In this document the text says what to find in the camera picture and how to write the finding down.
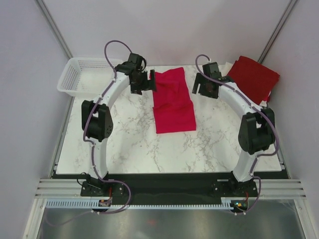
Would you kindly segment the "bright red t shirt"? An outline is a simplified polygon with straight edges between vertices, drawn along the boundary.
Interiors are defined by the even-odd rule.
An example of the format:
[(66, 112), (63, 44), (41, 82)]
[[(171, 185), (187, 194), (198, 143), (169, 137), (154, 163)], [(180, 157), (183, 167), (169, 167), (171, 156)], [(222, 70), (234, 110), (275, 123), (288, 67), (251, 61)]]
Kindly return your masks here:
[(153, 113), (156, 133), (175, 133), (196, 130), (194, 105), (189, 95), (182, 67), (155, 72)]

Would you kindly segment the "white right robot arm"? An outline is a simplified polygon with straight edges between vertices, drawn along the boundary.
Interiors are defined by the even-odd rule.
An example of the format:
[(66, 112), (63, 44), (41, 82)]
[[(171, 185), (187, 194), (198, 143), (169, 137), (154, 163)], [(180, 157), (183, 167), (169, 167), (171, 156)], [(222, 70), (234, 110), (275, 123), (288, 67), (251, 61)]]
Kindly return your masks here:
[(240, 196), (246, 191), (245, 182), (254, 178), (258, 158), (278, 152), (274, 112), (254, 103), (230, 77), (223, 77), (216, 62), (209, 62), (202, 69), (195, 65), (198, 73), (192, 93), (223, 100), (241, 119), (238, 133), (241, 153), (232, 171), (234, 180), (228, 183), (229, 192)]

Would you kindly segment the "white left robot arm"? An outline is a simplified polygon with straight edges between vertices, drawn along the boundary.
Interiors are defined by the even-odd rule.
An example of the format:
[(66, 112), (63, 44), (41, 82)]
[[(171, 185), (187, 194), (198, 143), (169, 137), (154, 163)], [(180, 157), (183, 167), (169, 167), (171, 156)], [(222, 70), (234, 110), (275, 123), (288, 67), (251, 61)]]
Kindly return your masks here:
[(143, 56), (131, 53), (127, 61), (114, 68), (114, 77), (101, 94), (91, 101), (82, 102), (83, 141), (90, 143), (89, 175), (97, 179), (92, 184), (92, 190), (99, 196), (106, 195), (110, 188), (106, 179), (108, 175), (106, 148), (114, 128), (111, 116), (113, 104), (127, 87), (130, 87), (130, 92), (136, 95), (141, 95), (143, 91), (157, 90), (155, 71), (150, 70), (148, 73), (145, 70), (146, 65)]

